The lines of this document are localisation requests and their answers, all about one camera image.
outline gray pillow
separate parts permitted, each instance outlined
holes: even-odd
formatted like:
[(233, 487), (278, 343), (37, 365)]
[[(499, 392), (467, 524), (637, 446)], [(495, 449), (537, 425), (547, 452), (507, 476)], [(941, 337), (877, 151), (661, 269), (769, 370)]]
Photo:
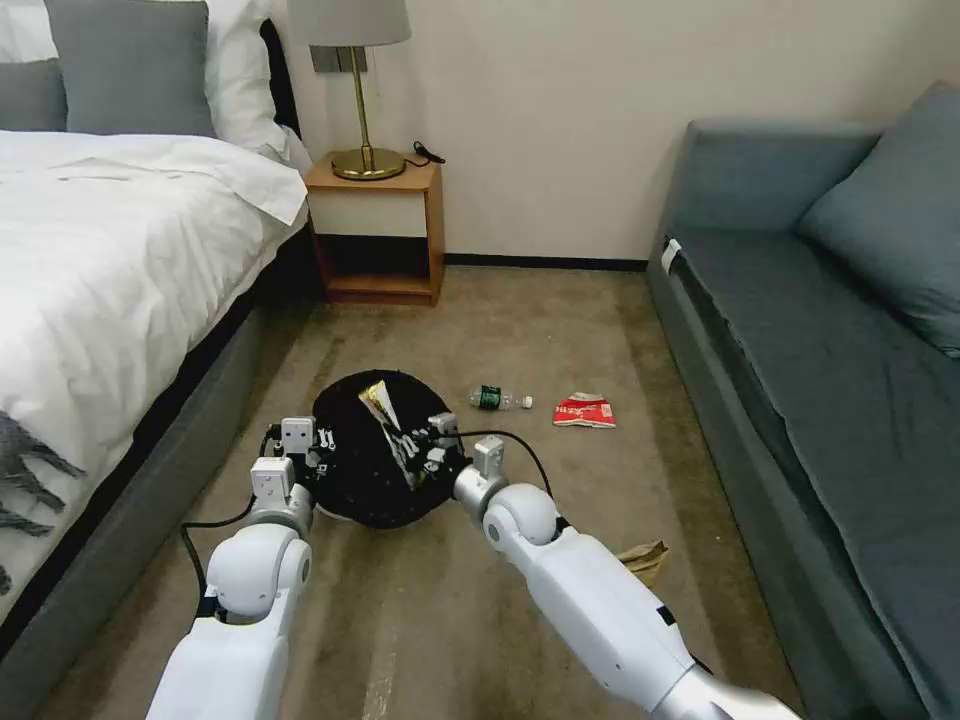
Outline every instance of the gray pillow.
[(67, 98), (56, 59), (0, 63), (0, 130), (66, 129)]
[(207, 4), (47, 0), (67, 130), (216, 137), (204, 94)]
[(960, 357), (960, 89), (934, 84), (800, 232)]

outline beige carpet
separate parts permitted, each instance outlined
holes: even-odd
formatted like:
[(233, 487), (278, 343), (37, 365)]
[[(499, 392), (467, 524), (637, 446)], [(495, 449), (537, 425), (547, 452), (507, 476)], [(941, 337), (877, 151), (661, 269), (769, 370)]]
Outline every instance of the beige carpet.
[[(656, 591), (690, 649), (719, 675), (799, 707), (642, 276), (451, 268), (432, 310), (301, 306), (271, 318), (246, 428), (191, 517), (243, 506), (269, 422), (308, 411), (343, 375), (399, 368), (446, 398), (462, 428), (496, 425), (532, 443), (582, 532), (614, 550), (663, 538), (672, 553)], [(465, 402), (476, 383), (536, 404), (482, 413)], [(553, 427), (553, 404), (575, 390), (604, 393), (619, 427)], [(514, 481), (537, 482), (516, 446), (507, 468)], [(197, 533), (204, 561), (227, 535)], [(318, 517), (311, 542), (285, 720), (638, 717), (601, 692), (453, 503), (390, 533)], [(41, 717), (142, 717), (195, 593), (171, 533)]]

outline table lamp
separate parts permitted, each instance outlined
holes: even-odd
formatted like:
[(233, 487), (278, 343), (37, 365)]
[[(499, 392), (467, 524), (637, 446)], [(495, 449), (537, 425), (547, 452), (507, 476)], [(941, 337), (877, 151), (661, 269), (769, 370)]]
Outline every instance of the table lamp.
[(357, 48), (409, 39), (410, 21), (404, 0), (288, 0), (288, 5), (295, 40), (321, 47), (350, 48), (362, 140), (359, 148), (334, 156), (334, 174), (349, 180), (383, 180), (399, 175), (406, 166), (403, 155), (370, 145)]

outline white wall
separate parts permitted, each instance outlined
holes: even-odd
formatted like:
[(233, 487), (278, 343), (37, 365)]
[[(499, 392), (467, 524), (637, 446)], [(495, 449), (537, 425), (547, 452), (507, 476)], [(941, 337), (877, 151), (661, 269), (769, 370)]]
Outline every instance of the white wall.
[[(372, 51), (371, 134), (448, 158), (451, 252), (645, 258), (692, 118), (887, 122), (960, 79), (958, 0), (407, 5), (413, 40)], [(311, 152), (359, 144), (350, 77), (286, 46)]]

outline plastic water bottle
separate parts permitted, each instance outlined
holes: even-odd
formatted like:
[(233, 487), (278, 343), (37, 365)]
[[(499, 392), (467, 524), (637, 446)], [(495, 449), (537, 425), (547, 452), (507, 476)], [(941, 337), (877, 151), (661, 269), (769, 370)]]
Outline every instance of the plastic water bottle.
[(513, 410), (533, 407), (533, 398), (529, 395), (515, 395), (493, 385), (481, 385), (470, 391), (467, 398), (470, 404), (481, 410)]

